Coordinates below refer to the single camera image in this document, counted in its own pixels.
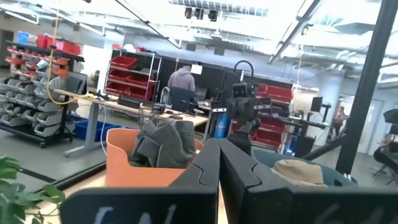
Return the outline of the dark office chair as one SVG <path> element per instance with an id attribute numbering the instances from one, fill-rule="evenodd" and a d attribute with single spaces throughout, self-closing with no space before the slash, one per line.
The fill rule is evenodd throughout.
<path id="1" fill-rule="evenodd" d="M 196 105 L 195 92 L 183 88 L 166 86 L 162 89 L 160 102 L 175 111 L 193 113 Z"/>

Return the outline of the blue plastic basket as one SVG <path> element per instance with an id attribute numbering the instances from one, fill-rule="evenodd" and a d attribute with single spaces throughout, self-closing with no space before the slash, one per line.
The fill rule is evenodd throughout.
<path id="1" fill-rule="evenodd" d="M 257 159 L 260 163 L 263 163 L 264 165 L 272 168 L 276 162 L 281 161 L 281 160 L 291 160 L 291 161 L 300 161 L 300 162 L 306 162 L 307 164 L 313 165 L 313 166 L 320 166 L 323 174 L 323 181 L 326 185 L 331 186 L 344 186 L 344 187 L 356 187 L 357 185 L 349 180 L 347 177 L 345 177 L 343 174 L 340 174 L 338 171 L 321 165 L 316 162 L 312 161 L 306 161 L 297 157 L 291 157 L 291 156 L 286 156 L 282 155 L 279 153 L 275 152 L 268 152 L 268 151 L 263 151 L 260 149 L 253 149 L 252 150 L 252 157 Z"/>

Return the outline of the rack with grey bins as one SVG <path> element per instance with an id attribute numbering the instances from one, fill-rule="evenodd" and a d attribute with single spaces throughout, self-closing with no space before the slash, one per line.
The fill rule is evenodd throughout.
<path id="1" fill-rule="evenodd" d="M 36 141 L 41 148 L 73 141 L 69 113 L 78 108 L 66 90 L 85 90 L 84 58 L 57 50 L 9 42 L 11 73 L 0 78 L 0 130 Z"/>

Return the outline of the blue cylinder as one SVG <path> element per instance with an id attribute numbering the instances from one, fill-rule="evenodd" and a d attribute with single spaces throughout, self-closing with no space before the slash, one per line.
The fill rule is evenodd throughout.
<path id="1" fill-rule="evenodd" d="M 223 113 L 216 122 L 214 138 L 224 138 L 228 124 L 228 115 Z"/>

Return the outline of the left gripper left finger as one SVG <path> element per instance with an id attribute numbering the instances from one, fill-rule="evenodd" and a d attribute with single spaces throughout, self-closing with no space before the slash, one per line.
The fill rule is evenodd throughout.
<path id="1" fill-rule="evenodd" d="M 62 224 L 217 224 L 220 144 L 208 139 L 167 187 L 87 188 L 60 207 Z"/>

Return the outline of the orange plastic basket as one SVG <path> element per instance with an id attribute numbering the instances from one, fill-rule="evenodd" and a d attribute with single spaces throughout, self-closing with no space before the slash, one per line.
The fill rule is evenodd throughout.
<path id="1" fill-rule="evenodd" d="M 133 151 L 138 132 L 134 129 L 111 129 L 107 133 L 106 180 L 108 187 L 167 187 L 187 168 L 131 166 L 127 154 Z M 195 149 L 203 144 L 195 139 Z"/>

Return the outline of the green leafy plant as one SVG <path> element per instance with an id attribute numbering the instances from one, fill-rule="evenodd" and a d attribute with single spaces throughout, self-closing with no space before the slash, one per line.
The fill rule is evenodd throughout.
<path id="1" fill-rule="evenodd" d="M 0 155 L 0 224 L 51 224 L 47 217 L 54 217 L 65 201 L 65 194 L 52 184 L 44 186 L 41 192 L 26 191 L 25 185 L 15 183 L 22 171 L 18 161 Z M 40 202 L 55 205 L 50 213 L 42 213 Z"/>

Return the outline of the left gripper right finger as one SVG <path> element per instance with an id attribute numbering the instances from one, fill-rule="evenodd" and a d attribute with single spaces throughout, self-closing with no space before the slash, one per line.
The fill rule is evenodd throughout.
<path id="1" fill-rule="evenodd" d="M 295 186 L 228 140 L 219 144 L 229 224 L 398 224 L 398 191 Z"/>

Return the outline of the beige cap hat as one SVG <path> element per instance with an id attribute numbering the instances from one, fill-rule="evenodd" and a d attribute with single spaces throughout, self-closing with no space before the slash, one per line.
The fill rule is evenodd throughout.
<path id="1" fill-rule="evenodd" d="M 322 168 L 304 161 L 282 159 L 273 165 L 271 171 L 296 186 L 328 187 L 323 180 Z"/>

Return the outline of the black box device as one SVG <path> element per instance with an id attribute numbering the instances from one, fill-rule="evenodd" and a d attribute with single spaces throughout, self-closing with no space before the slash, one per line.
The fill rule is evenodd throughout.
<path id="1" fill-rule="evenodd" d="M 129 107 L 129 108 L 134 108 L 134 109 L 140 109 L 142 106 L 142 102 L 140 100 L 126 97 L 126 96 L 119 97 L 118 104 L 122 105 L 122 106 Z"/>

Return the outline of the small black monitor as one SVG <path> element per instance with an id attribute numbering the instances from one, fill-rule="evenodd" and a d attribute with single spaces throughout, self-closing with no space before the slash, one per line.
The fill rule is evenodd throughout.
<path id="1" fill-rule="evenodd" d="M 317 113 L 320 112 L 320 110 L 322 108 L 322 104 L 323 104 L 322 96 L 313 97 L 310 111 L 317 112 Z"/>

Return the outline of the black aluminium rig frame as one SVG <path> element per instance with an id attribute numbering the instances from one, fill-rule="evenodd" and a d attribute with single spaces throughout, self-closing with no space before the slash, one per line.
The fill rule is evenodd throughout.
<path id="1" fill-rule="evenodd" d="M 161 32 L 158 32 L 158 27 L 153 26 L 150 21 L 137 14 L 136 11 L 125 0 L 115 1 L 129 11 L 132 15 L 139 18 L 140 21 L 149 26 L 153 31 L 159 33 L 159 35 L 162 35 Z M 290 45 L 291 40 L 299 33 L 302 28 L 304 28 L 304 25 L 313 16 L 322 1 L 323 0 L 313 0 L 311 5 L 305 11 L 305 14 L 301 17 L 296 17 L 298 20 L 297 25 L 294 27 L 293 31 L 289 34 L 286 40 L 281 42 L 281 46 L 279 48 L 277 47 L 278 51 L 274 54 L 271 54 L 267 61 L 269 65 L 272 64 L 277 57 L 279 57 L 279 55 L 287 48 L 288 45 Z M 365 113 L 365 109 L 369 109 L 370 102 L 374 94 L 374 89 L 376 87 L 377 78 L 385 55 L 387 43 L 391 35 L 392 26 L 396 19 L 397 10 L 398 0 L 381 1 L 373 36 L 368 46 L 361 78 L 359 80 L 358 88 L 354 98 L 354 108 L 352 110 L 354 114 L 350 115 L 351 118 L 348 123 L 348 134 L 344 135 L 341 133 L 343 134 L 342 137 L 335 139 L 331 143 L 302 156 L 302 159 L 314 160 L 342 145 L 343 148 L 341 149 L 341 154 L 339 156 L 336 169 L 341 173 L 348 174 L 351 172 L 356 154 L 354 149 L 357 149 L 359 146 L 359 139 L 361 137 L 367 115 L 367 113 Z"/>

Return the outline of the rack with red bins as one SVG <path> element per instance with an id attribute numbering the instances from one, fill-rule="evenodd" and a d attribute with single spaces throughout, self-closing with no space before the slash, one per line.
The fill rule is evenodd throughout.
<path id="1" fill-rule="evenodd" d="M 129 52 L 112 48 L 104 83 L 104 92 L 155 101 L 159 89 L 162 57 L 152 51 Z"/>
<path id="2" fill-rule="evenodd" d="M 253 85 L 255 85 L 254 97 L 269 97 L 272 101 L 272 110 L 259 113 L 260 127 L 250 135 L 251 144 L 254 141 L 276 151 L 282 145 L 287 125 L 291 124 L 289 116 L 290 103 L 294 97 L 293 90 L 263 83 Z M 241 126 L 240 121 L 231 119 L 231 131 L 238 130 Z"/>

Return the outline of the person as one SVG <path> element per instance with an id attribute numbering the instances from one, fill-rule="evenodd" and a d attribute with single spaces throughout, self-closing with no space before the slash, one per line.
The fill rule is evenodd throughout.
<path id="1" fill-rule="evenodd" d="M 344 106 L 340 106 L 338 109 L 338 112 L 333 120 L 333 127 L 335 130 L 335 136 L 338 136 L 340 133 L 340 129 L 344 123 L 344 120 L 346 118 L 345 115 L 345 107 Z"/>
<path id="2" fill-rule="evenodd" d="M 191 67 L 184 65 L 173 72 L 168 80 L 168 87 L 182 88 L 189 91 L 195 91 L 195 79 L 190 73 Z"/>
<path id="3" fill-rule="evenodd" d="M 398 173 L 398 135 L 386 134 L 373 156 L 377 162 Z"/>

